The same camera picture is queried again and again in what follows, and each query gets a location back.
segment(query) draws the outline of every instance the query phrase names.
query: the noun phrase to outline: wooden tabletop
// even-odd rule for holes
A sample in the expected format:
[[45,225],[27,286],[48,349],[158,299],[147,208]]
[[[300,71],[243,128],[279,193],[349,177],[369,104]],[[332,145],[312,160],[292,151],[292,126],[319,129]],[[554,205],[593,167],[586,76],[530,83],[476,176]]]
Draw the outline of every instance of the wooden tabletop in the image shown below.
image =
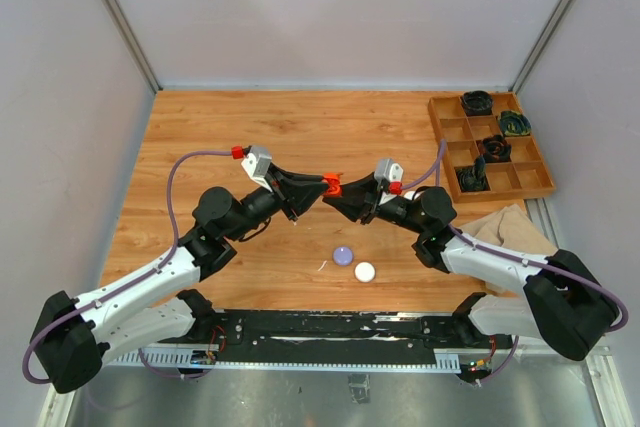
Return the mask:
[[[103,285],[145,265],[171,243],[165,201],[167,175],[184,153],[262,145],[278,167],[299,173],[344,172],[344,183],[370,174],[392,157],[404,181],[416,179],[436,157],[427,112],[435,92],[184,92],[156,98],[129,192],[102,277]],[[442,175],[447,186],[446,176]],[[198,157],[176,175],[173,203],[180,232],[202,192],[220,185],[238,199],[256,188],[239,161]],[[457,225],[513,201],[455,205]],[[381,220],[363,226],[318,201],[297,225],[276,215],[219,273],[194,286],[216,307],[449,312],[480,281],[424,267],[411,244],[416,234]],[[331,261],[349,246],[351,267]],[[324,261],[326,266],[319,270]],[[355,263],[376,267],[370,284],[358,282]]]

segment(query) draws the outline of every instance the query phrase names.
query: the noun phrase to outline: wooden tray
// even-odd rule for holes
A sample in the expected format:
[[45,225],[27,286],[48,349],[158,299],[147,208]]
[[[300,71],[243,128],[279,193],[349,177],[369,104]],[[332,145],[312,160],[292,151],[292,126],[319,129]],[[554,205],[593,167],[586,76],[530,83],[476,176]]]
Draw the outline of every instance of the wooden tray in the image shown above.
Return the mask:
[[460,96],[432,97],[429,115],[438,142],[447,141],[444,170],[449,179],[451,196],[455,202],[534,199],[551,194],[555,185],[535,137],[507,137],[511,144],[510,162],[487,163],[489,190],[462,192],[455,169],[473,165],[480,155],[478,143],[486,137],[500,134],[496,117],[504,110],[522,113],[515,94],[491,94],[492,115],[467,117]]

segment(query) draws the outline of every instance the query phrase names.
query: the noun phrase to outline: white disc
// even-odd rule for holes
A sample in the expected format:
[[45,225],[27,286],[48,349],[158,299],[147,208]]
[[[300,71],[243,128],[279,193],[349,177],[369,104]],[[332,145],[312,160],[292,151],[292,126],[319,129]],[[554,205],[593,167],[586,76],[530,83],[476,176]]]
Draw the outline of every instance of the white disc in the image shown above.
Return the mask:
[[376,276],[376,269],[369,262],[360,262],[356,265],[355,273],[360,282],[371,282]]

